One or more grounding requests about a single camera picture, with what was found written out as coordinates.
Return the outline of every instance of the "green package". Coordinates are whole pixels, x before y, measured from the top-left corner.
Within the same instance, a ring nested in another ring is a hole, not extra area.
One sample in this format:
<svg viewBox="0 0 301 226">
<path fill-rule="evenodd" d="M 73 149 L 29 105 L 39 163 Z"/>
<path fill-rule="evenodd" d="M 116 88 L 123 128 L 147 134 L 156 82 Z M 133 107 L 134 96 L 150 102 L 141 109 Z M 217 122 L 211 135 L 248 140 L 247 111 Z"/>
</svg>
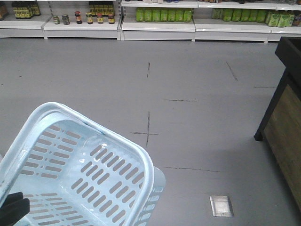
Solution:
<svg viewBox="0 0 301 226">
<path fill-rule="evenodd" d="M 242 21 L 242 22 L 248 21 L 249 20 L 249 16 L 250 16 L 250 12 L 251 12 L 251 10 L 244 8 L 242 10 L 242 12 L 241 12 L 240 21 Z"/>
<path fill-rule="evenodd" d="M 175 21 L 175 10 L 173 8 L 170 8 L 168 10 L 168 18 L 167 18 L 168 21 L 172 22 L 172 21 Z"/>
<path fill-rule="evenodd" d="M 271 13 L 271 17 L 269 19 L 268 26 L 269 27 L 276 27 L 278 25 L 278 22 L 279 22 L 279 17 L 280 17 L 279 12 L 273 11 Z"/>
<path fill-rule="evenodd" d="M 192 20 L 192 11 L 191 11 L 191 9 L 186 9 L 184 11 L 183 21 L 184 22 L 190 22 L 191 20 Z"/>
<path fill-rule="evenodd" d="M 295 19 L 295 14 L 292 11 L 288 12 L 288 20 L 286 23 L 286 27 L 291 27 L 293 25 L 293 20 Z"/>
<path fill-rule="evenodd" d="M 213 8 L 213 9 L 212 9 L 212 15 L 211 15 L 211 18 L 212 18 L 212 19 L 219 19 L 219 18 L 220 18 L 220 15 L 221 15 L 221 11 L 222 11 L 221 8 Z"/>
<path fill-rule="evenodd" d="M 267 11 L 265 9 L 259 9 L 256 17 L 256 22 L 263 23 L 266 15 L 267 15 Z"/>
<path fill-rule="evenodd" d="M 136 9 L 136 21 L 141 22 L 144 21 L 144 10 L 143 8 Z"/>
<path fill-rule="evenodd" d="M 257 18 L 257 15 L 258 15 L 258 9 L 251 9 L 248 21 L 249 22 L 255 22 L 256 18 Z"/>
<path fill-rule="evenodd" d="M 160 22 L 160 9 L 154 8 L 152 10 L 152 21 L 153 22 Z"/>
<path fill-rule="evenodd" d="M 177 11 L 175 12 L 176 22 L 183 22 L 183 18 L 184 18 L 184 10 L 180 8 L 177 9 Z"/>
<path fill-rule="evenodd" d="M 265 23 L 268 24 L 269 23 L 269 20 L 271 19 L 271 15 L 272 15 L 272 10 L 268 11 L 266 17 L 265 17 Z"/>
<path fill-rule="evenodd" d="M 168 10 L 166 8 L 161 9 L 160 21 L 166 22 L 168 19 Z"/>
<path fill-rule="evenodd" d="M 146 8 L 146 9 L 144 10 L 144 20 L 145 20 L 146 22 L 151 22 L 151 9 Z"/>
<path fill-rule="evenodd" d="M 236 8 L 233 10 L 232 21 L 240 21 L 242 9 Z"/>
<path fill-rule="evenodd" d="M 222 18 L 223 21 L 231 21 L 232 19 L 232 14 L 233 14 L 233 9 L 231 8 L 224 8 L 224 17 Z"/>
<path fill-rule="evenodd" d="M 221 14 L 220 14 L 220 18 L 219 19 L 223 19 L 224 18 L 224 9 L 221 8 Z"/>
<path fill-rule="evenodd" d="M 277 27 L 285 27 L 287 21 L 288 21 L 288 14 L 286 12 L 281 13 Z"/>
</svg>

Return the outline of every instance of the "wooden panel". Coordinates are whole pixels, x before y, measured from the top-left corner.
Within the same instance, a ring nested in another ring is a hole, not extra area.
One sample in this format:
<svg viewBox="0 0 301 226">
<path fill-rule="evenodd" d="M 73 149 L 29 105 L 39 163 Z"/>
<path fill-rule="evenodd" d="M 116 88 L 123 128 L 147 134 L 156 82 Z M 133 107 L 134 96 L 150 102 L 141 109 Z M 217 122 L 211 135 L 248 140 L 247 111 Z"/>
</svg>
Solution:
<svg viewBox="0 0 301 226">
<path fill-rule="evenodd" d="M 301 209 L 301 101 L 289 85 L 264 134 Z"/>
</svg>

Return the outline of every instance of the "gray floor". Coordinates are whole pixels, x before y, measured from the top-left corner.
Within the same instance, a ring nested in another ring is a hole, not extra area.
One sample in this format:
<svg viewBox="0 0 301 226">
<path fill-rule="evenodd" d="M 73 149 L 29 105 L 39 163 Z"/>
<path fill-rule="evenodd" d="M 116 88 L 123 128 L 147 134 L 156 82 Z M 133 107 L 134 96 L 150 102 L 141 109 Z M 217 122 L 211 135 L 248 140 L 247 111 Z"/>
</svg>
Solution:
<svg viewBox="0 0 301 226">
<path fill-rule="evenodd" d="M 141 145 L 163 170 L 149 226 L 299 226 L 275 159 L 253 139 L 284 70 L 276 46 L 1 39 L 1 153 L 35 107 L 57 101 Z M 135 132 L 147 132 L 148 112 L 157 135 L 146 144 Z M 213 217 L 211 194 L 228 195 L 234 217 Z"/>
</svg>

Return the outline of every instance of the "shopping basket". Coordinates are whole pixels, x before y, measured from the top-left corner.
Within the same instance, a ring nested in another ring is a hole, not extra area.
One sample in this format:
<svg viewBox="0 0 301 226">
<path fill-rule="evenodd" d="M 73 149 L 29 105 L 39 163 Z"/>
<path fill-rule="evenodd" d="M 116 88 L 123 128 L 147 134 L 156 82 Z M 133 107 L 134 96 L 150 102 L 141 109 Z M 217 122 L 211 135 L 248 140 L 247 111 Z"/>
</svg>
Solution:
<svg viewBox="0 0 301 226">
<path fill-rule="evenodd" d="M 144 149 L 54 102 L 28 118 L 0 163 L 0 206 L 22 191 L 17 226 L 145 226 L 165 187 Z"/>
</svg>

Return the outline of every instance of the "glass jar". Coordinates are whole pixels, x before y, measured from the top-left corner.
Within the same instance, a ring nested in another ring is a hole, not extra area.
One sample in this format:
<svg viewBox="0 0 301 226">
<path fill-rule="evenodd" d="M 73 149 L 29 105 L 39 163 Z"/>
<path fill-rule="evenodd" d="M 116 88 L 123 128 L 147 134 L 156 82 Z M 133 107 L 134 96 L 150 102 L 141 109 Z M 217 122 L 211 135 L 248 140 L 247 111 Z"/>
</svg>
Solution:
<svg viewBox="0 0 301 226">
<path fill-rule="evenodd" d="M 114 24 L 115 23 L 115 18 L 113 14 L 109 14 L 108 15 L 108 20 L 109 20 L 109 24 Z"/>
<path fill-rule="evenodd" d="M 62 15 L 62 21 L 64 25 L 69 25 L 70 24 L 70 20 L 67 14 Z"/>
<path fill-rule="evenodd" d="M 53 15 L 53 22 L 54 22 L 55 24 L 60 24 L 60 18 L 58 18 L 57 15 Z"/>
<path fill-rule="evenodd" d="M 92 13 L 90 12 L 86 13 L 86 17 L 87 17 L 87 23 L 92 24 L 93 23 Z"/>
<path fill-rule="evenodd" d="M 103 24 L 103 15 L 101 13 L 97 13 L 97 22 Z"/>
<path fill-rule="evenodd" d="M 80 12 L 79 12 L 79 11 L 76 11 L 76 12 L 75 12 L 75 17 L 76 17 L 76 23 L 77 23 L 77 24 L 83 23 L 82 20 L 81 20 L 81 15 L 80 15 Z"/>
</svg>

